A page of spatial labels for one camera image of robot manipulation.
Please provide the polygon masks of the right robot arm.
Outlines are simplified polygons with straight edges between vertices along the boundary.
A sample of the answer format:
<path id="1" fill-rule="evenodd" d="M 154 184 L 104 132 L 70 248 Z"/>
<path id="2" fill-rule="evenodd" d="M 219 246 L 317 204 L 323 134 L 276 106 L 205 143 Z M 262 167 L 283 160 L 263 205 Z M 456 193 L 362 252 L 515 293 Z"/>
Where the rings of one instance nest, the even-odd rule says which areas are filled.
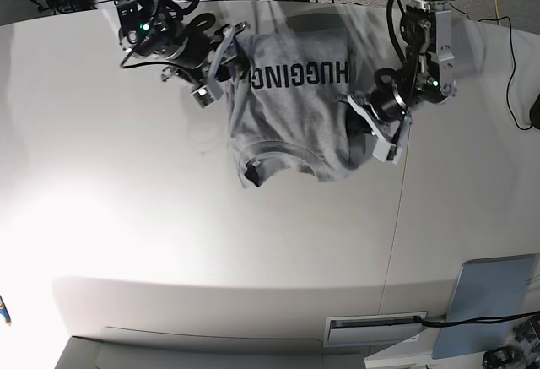
<path id="1" fill-rule="evenodd" d="M 250 64 L 237 40 L 248 24 L 226 24 L 213 35 L 210 12 L 194 14 L 201 0 L 182 7 L 175 0 L 115 0 L 122 69 L 163 68 L 162 79 L 177 77 L 198 90 L 215 81 L 244 79 Z"/>

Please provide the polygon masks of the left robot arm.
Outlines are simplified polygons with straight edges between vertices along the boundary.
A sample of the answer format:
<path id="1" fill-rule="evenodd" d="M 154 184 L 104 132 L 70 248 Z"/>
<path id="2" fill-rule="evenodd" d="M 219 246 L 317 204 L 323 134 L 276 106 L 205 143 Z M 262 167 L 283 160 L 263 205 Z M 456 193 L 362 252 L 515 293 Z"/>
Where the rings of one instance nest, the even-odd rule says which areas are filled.
<path id="1" fill-rule="evenodd" d="M 413 111 L 424 103 L 441 104 L 455 94 L 451 1 L 387 0 L 388 35 L 401 67 L 376 70 L 373 88 L 353 98 L 382 127 L 398 123 L 392 144 Z"/>

